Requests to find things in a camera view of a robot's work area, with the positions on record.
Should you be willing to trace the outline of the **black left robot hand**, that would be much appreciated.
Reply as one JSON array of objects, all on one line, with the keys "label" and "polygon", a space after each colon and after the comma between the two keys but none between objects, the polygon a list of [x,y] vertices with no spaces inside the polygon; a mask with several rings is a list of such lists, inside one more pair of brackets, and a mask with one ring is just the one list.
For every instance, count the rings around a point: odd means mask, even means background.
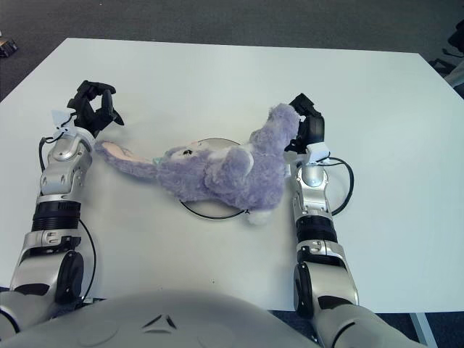
[{"label": "black left robot hand", "polygon": [[[74,125],[86,129],[94,138],[112,122],[124,126],[123,119],[113,106],[112,95],[115,93],[116,89],[111,85],[84,80],[67,103],[67,107],[74,110],[72,116],[76,116]],[[101,97],[101,106],[94,110],[91,101],[98,96]]]}]

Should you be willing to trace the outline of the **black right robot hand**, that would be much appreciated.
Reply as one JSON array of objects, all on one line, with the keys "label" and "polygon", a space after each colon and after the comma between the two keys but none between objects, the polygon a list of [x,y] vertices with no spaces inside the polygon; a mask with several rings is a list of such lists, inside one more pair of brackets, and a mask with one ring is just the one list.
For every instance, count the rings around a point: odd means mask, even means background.
[{"label": "black right robot hand", "polygon": [[292,139],[285,152],[302,155],[304,163],[316,163],[329,157],[325,143],[325,120],[314,108],[314,103],[305,95],[299,94],[290,105],[300,116],[296,138]]}]

